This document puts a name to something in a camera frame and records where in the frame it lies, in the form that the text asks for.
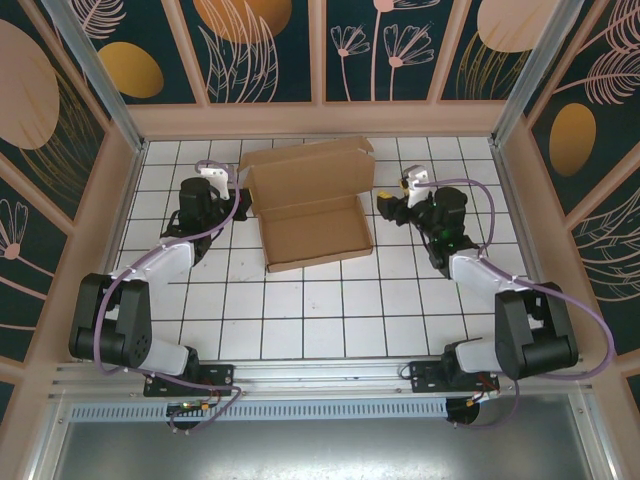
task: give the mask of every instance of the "enclosure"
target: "enclosure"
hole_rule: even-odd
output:
[[[637,0],[5,0],[0,476],[637,478],[639,31]],[[154,338],[235,367],[244,395],[202,440],[142,375],[71,357],[81,280],[157,245],[196,162],[352,136],[371,255],[269,273],[250,211],[151,305]],[[412,393],[409,362],[495,317],[380,215],[412,165],[462,182],[477,243],[495,218],[496,265],[602,315],[602,373],[521,380],[490,432],[444,421],[462,395]],[[569,313],[590,371],[607,339]],[[478,423],[509,415],[501,384]]]

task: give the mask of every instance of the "white grid mat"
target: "white grid mat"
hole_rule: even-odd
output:
[[[154,335],[195,347],[203,360],[266,360],[438,355],[448,343],[491,333],[493,307],[442,278],[417,232],[383,220],[373,203],[380,189],[401,195],[401,171],[415,164],[426,165],[437,180],[468,177],[491,185],[499,213],[489,255],[497,265],[524,275],[487,140],[369,140],[377,159],[375,188],[361,199],[376,244],[371,256],[268,274],[257,219],[234,222],[205,258],[175,278],[152,305]],[[151,143],[118,266],[156,245],[178,208],[180,183],[194,176],[196,161],[238,163],[242,153],[301,142]],[[469,196],[466,232],[481,243],[488,233],[488,201],[476,187],[461,189]]]

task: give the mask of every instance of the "flower illustration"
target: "flower illustration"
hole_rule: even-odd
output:
[[[382,13],[393,10],[417,10],[418,8],[433,7],[440,0],[373,0],[376,10]]]
[[[393,79],[396,68],[419,65],[433,60],[433,48],[427,48],[431,44],[428,30],[429,26],[422,28],[408,26],[398,37],[398,25],[384,29],[384,46],[389,57],[389,65],[391,65],[390,100],[393,100]]]
[[[29,209],[16,202],[14,211],[7,199],[0,200],[0,258],[15,260],[20,256],[20,243],[27,228]]]
[[[12,210],[7,199],[3,198],[0,200],[0,259],[18,260],[40,273],[53,277],[53,273],[20,256],[20,245],[24,239],[25,230],[27,229],[28,218],[29,209],[22,203],[16,202]],[[8,278],[0,277],[0,283],[41,300],[47,298],[46,295],[13,282]]]
[[[342,81],[344,83],[344,91],[347,94],[347,101],[351,101],[351,95],[349,94],[349,85],[347,83],[347,72],[344,68],[345,57],[351,55],[359,55],[371,50],[371,44],[365,42],[367,36],[362,31],[362,25],[359,27],[346,27],[344,32],[342,27],[333,27],[331,29],[331,38],[333,44],[340,55],[340,64],[342,66]]]
[[[376,56],[378,53],[378,32],[380,31],[380,18],[383,13],[394,10],[417,10],[420,8],[433,7],[440,3],[440,0],[373,0],[373,6],[378,11],[376,24],[373,30],[373,54],[371,55],[371,100],[376,99]]]

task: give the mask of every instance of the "open cardboard box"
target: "open cardboard box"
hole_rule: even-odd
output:
[[[242,156],[269,272],[371,254],[358,194],[373,187],[372,151],[366,138],[350,137]]]

